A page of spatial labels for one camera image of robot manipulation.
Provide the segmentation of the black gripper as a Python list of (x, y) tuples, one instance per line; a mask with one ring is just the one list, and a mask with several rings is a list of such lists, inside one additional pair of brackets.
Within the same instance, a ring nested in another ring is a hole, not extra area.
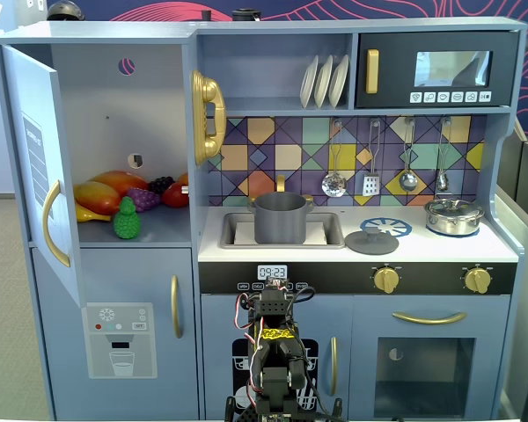
[(286, 317), (292, 315), (291, 300), (294, 298), (289, 289), (290, 282), (285, 278), (269, 277), (264, 288), (254, 295), (254, 322), (264, 320), (266, 326), (282, 326)]

